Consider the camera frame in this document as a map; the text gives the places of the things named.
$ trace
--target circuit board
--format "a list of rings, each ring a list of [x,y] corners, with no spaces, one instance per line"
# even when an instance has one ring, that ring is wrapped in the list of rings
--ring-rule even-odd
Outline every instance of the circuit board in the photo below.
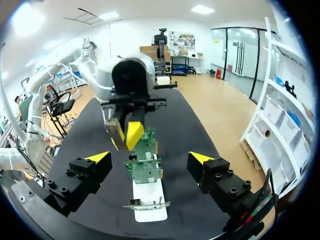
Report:
[[[154,154],[158,154],[158,143],[153,138],[155,132],[155,128],[149,127],[134,147],[131,153],[132,155],[136,155],[138,160],[153,159]]]
[[[161,159],[125,162],[124,166],[136,184],[155,183],[163,177]]]

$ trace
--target poster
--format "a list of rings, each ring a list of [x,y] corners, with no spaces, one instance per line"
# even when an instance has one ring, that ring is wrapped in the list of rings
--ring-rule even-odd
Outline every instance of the poster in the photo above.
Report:
[[[170,31],[169,44],[171,49],[177,50],[196,50],[196,38],[193,33]]]

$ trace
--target black table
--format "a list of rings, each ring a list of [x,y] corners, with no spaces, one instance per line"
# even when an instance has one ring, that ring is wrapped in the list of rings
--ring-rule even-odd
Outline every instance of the black table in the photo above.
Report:
[[[220,235],[229,216],[208,194],[201,193],[187,170],[189,151],[213,158],[219,154],[178,90],[160,89],[154,94],[167,98],[166,107],[147,113],[145,117],[145,126],[156,128],[155,138],[164,170],[164,197],[171,202],[167,220],[139,223],[135,221],[134,211],[123,207],[133,198],[132,179],[123,164],[129,152],[115,150],[96,99],[87,104],[65,137],[48,179],[64,172],[76,157],[110,151],[111,172],[96,195],[89,195],[77,212],[68,216],[70,219],[104,233],[128,238],[207,240]]]

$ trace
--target chair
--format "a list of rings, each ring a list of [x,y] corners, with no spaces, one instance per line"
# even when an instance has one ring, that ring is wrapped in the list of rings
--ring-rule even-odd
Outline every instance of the chair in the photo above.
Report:
[[[46,110],[49,113],[50,119],[53,122],[54,126],[56,127],[60,135],[64,138],[67,135],[67,132],[66,132],[67,126],[72,127],[73,122],[76,120],[73,117],[71,119],[68,119],[68,117],[66,116],[66,113],[68,113],[74,106],[75,100],[70,99],[71,92],[65,92],[61,95],[58,95],[57,91],[51,85],[48,85],[46,90],[47,92],[53,91],[53,96],[54,96],[52,100],[49,101],[49,103],[47,104]],[[65,95],[69,95],[67,101],[61,102],[61,98]],[[60,119],[62,115],[64,115],[67,123],[64,123]]]

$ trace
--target yellow triangular pad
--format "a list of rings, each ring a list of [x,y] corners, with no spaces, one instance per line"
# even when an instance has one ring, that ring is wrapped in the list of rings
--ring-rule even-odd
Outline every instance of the yellow triangular pad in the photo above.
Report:
[[[129,151],[134,149],[135,145],[139,142],[144,134],[144,126],[139,121],[128,122],[128,130],[125,138],[125,145]]]
[[[109,151],[105,151],[103,153],[99,153],[97,155],[93,155],[93,156],[89,156],[86,157],[85,159],[90,159],[91,161],[95,161],[96,163],[98,163],[101,159],[103,159],[108,153],[110,153]]]
[[[199,153],[195,153],[193,151],[190,151],[189,153],[192,154],[202,165],[204,164],[205,161],[215,159],[215,158],[212,158],[212,157],[209,157],[209,156],[205,156],[205,155],[202,155],[202,154],[199,154]]]

